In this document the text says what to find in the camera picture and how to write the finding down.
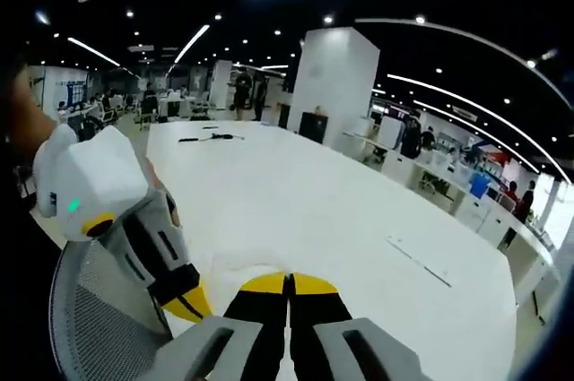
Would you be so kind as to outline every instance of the white pillar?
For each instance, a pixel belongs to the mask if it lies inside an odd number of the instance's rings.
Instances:
[[[303,112],[320,107],[328,117],[323,144],[341,151],[343,131],[369,113],[379,49],[354,28],[307,33],[287,128],[299,131]]]
[[[538,221],[538,228],[543,229],[548,221],[548,217],[550,216],[550,212],[554,206],[554,202],[556,201],[556,197],[558,196],[558,190],[560,188],[560,180],[554,178],[552,182],[552,188],[550,189],[550,194],[548,195],[548,200],[546,201],[546,206],[542,214],[540,215],[540,220]]]
[[[209,101],[215,105],[216,109],[227,108],[227,94],[229,92],[232,62],[219,60],[213,68],[212,86],[209,90]]]

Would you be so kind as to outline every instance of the white cabinet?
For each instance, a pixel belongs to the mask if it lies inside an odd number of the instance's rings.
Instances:
[[[408,186],[415,166],[414,161],[395,151],[388,151],[381,173],[403,186]]]
[[[465,224],[469,229],[478,231],[483,225],[488,211],[489,206],[481,203],[481,201],[473,195],[465,195],[465,198],[455,212],[455,218]]]

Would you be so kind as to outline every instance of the robotic hand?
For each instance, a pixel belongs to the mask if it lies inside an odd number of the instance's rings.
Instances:
[[[33,171],[40,213],[56,216],[68,240],[97,239],[175,316],[199,322],[211,315],[182,230],[171,219],[175,204],[150,184],[115,127],[78,143],[68,125],[58,126],[40,146]]]

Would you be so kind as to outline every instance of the office desk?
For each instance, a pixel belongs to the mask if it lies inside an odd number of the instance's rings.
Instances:
[[[216,314],[254,276],[308,273],[332,282],[353,316],[416,351],[434,381],[506,379],[516,307],[503,254],[322,145],[259,123],[203,126],[152,125],[147,153],[176,201]],[[212,132],[245,140],[178,143]]]

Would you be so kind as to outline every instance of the desk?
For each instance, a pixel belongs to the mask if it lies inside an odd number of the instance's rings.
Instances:
[[[209,125],[219,128],[152,125],[147,154],[175,199],[216,314],[254,276],[308,273],[332,282],[353,316],[370,318],[417,352],[430,379],[506,379],[516,306],[502,253],[322,145],[259,123]],[[178,143],[213,131],[245,140]]]

